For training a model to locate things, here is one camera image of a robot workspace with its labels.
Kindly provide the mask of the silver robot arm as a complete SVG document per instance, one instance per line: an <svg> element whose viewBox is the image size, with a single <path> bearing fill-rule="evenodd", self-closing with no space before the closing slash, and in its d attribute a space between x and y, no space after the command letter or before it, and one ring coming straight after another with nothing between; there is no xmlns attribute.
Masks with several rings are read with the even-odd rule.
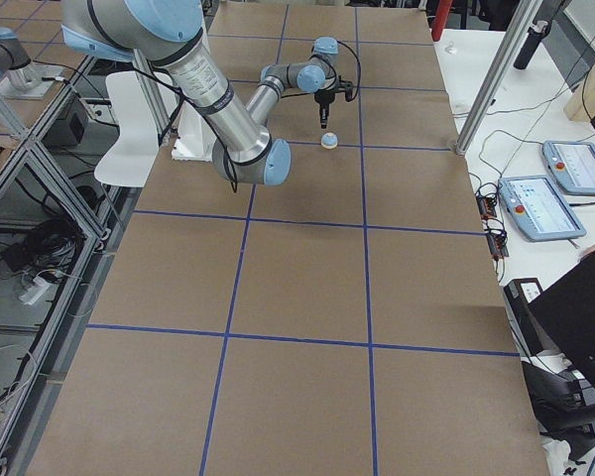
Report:
<svg viewBox="0 0 595 476"><path fill-rule="evenodd" d="M315 94L337 82L338 42L320 37L308 60L265 67L255 94L243 103L202 42L198 1L65 1L61 11L70 48L123 62L142 53L167 72L214 133L213 165L233 184L283 183L292 153L287 141L269 132L267 117L286 90Z"/></svg>
<svg viewBox="0 0 595 476"><path fill-rule="evenodd" d="M0 94L9 99L41 100L51 84L35 64L15 32L0 27Z"/></svg>

